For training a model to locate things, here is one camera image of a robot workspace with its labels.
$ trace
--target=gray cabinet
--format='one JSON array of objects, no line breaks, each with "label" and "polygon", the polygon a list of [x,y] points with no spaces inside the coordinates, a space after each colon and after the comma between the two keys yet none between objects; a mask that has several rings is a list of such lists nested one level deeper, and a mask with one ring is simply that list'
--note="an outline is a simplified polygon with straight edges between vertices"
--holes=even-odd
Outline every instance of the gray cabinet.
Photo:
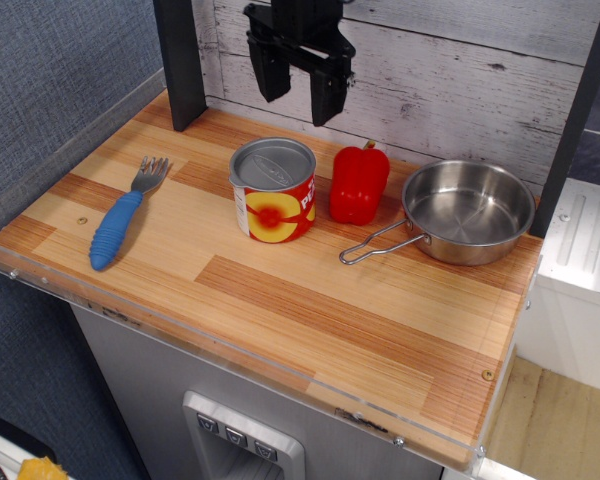
[{"label": "gray cabinet", "polygon": [[[253,452],[232,446],[220,435],[206,431],[194,431],[192,435],[183,408],[187,392],[299,442],[304,449],[307,480],[440,478],[439,465],[396,448],[329,412],[118,320],[79,307],[73,309],[153,480],[205,478],[210,474],[208,468],[203,468],[208,460],[205,452],[213,449],[216,453],[224,449],[227,462],[262,464]],[[260,477],[254,473],[241,478],[276,478],[272,476],[276,472],[277,478],[283,478],[280,466],[273,467]],[[234,478],[227,472],[217,474],[217,478]]]}]

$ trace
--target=wire handle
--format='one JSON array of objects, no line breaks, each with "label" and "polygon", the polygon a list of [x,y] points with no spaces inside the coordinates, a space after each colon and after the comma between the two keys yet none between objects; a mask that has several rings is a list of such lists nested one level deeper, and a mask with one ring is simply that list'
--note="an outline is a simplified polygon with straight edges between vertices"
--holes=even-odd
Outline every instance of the wire handle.
[{"label": "wire handle", "polygon": [[384,253],[391,253],[394,250],[397,250],[397,249],[402,248],[402,247],[404,247],[406,245],[409,245],[410,243],[417,242],[418,240],[424,239],[425,242],[430,242],[431,241],[429,235],[427,235],[426,233],[422,233],[422,234],[420,234],[420,235],[418,235],[416,237],[410,238],[409,240],[406,240],[406,241],[404,241],[402,243],[398,243],[397,245],[394,245],[394,246],[389,247],[389,248],[380,249],[380,250],[371,250],[370,252],[367,252],[364,255],[360,255],[359,257],[353,258],[351,260],[347,260],[345,258],[350,253],[355,252],[356,250],[360,250],[361,248],[367,246],[367,244],[371,240],[373,240],[374,238],[382,235],[383,233],[388,232],[389,230],[393,230],[394,228],[399,227],[400,225],[402,225],[403,223],[407,223],[408,221],[409,221],[408,218],[405,218],[404,220],[400,220],[399,222],[396,222],[393,225],[389,225],[388,227],[385,227],[382,230],[378,230],[377,232],[372,233],[361,244],[356,245],[355,247],[351,247],[351,248],[348,248],[346,250],[343,250],[340,253],[340,261],[342,263],[344,263],[345,265],[353,265],[355,263],[361,262],[365,258],[369,258],[371,255],[382,255]]}]

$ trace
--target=black metal pole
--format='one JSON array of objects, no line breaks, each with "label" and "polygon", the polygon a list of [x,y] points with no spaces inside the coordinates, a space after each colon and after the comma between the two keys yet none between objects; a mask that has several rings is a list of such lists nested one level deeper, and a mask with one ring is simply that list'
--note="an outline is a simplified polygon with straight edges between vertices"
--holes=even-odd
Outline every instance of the black metal pole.
[{"label": "black metal pole", "polygon": [[153,0],[174,130],[207,108],[191,0]]},{"label": "black metal pole", "polygon": [[567,123],[562,133],[549,176],[542,190],[540,205],[529,233],[536,237],[546,235],[551,217],[558,204],[562,187],[567,180],[571,162],[578,148],[580,136],[584,131],[591,106],[600,88],[600,23],[584,66],[580,85],[571,105]]}]

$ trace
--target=fork tines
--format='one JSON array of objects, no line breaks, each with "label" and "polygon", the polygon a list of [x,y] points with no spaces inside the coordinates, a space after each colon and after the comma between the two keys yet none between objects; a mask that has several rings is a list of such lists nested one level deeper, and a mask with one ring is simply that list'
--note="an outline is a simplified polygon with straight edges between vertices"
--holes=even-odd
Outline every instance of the fork tines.
[{"label": "fork tines", "polygon": [[140,171],[147,175],[158,175],[164,176],[167,173],[167,169],[169,168],[169,159],[160,157],[160,160],[156,162],[156,157],[153,157],[147,166],[147,161],[149,160],[148,156],[145,156],[142,159],[142,164],[140,165]]}]

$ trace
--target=dispenser button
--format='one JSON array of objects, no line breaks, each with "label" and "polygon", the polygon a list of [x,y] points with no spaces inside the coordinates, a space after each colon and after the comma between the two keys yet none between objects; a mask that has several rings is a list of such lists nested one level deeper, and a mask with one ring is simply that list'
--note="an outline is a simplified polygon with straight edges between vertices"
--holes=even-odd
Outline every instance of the dispenser button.
[{"label": "dispenser button", "polygon": [[247,447],[247,437],[245,436],[244,433],[240,433],[237,430],[234,430],[233,428],[230,428],[230,427],[226,427],[225,430],[227,432],[227,440],[229,440],[231,443],[233,443],[235,445],[238,445],[239,447],[242,447],[242,448]]},{"label": "dispenser button", "polygon": [[218,433],[218,423],[209,417],[205,417],[201,413],[198,414],[198,425],[207,432]]},{"label": "dispenser button", "polygon": [[261,443],[257,440],[255,443],[255,447],[256,453],[262,458],[266,458],[267,460],[270,460],[272,462],[278,461],[278,453],[276,452],[275,448],[271,448],[269,445],[265,445],[264,443]]}]

